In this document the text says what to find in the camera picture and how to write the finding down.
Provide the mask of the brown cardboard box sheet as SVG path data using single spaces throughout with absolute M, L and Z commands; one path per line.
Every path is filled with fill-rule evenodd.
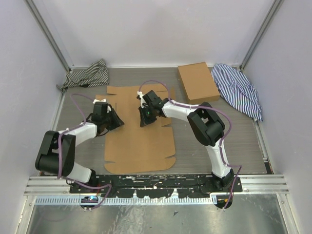
M 105 169 L 113 174 L 163 171 L 176 162 L 171 119 L 159 117 L 141 127 L 138 90 L 138 86 L 107 86 L 105 95 L 96 95 L 107 100 L 124 122 L 105 136 Z

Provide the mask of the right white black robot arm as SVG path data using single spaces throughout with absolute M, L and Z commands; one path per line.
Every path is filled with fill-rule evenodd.
M 231 188 L 234 171 L 222 143 L 225 124 L 209 103 L 187 105 L 168 98 L 161 99 L 153 90 L 146 94 L 138 91 L 137 99 L 140 100 L 140 127 L 154 123 L 158 117 L 176 118 L 189 123 L 195 138 L 208 152 L 215 188 L 222 193 Z

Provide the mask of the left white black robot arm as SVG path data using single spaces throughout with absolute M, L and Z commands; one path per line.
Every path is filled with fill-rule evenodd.
M 93 104 L 93 112 L 78 126 L 63 131 L 47 131 L 35 161 L 37 170 L 74 181 L 89 194 L 97 190 L 98 178 L 95 170 L 75 162 L 76 147 L 124 125 L 105 99 L 95 99 Z

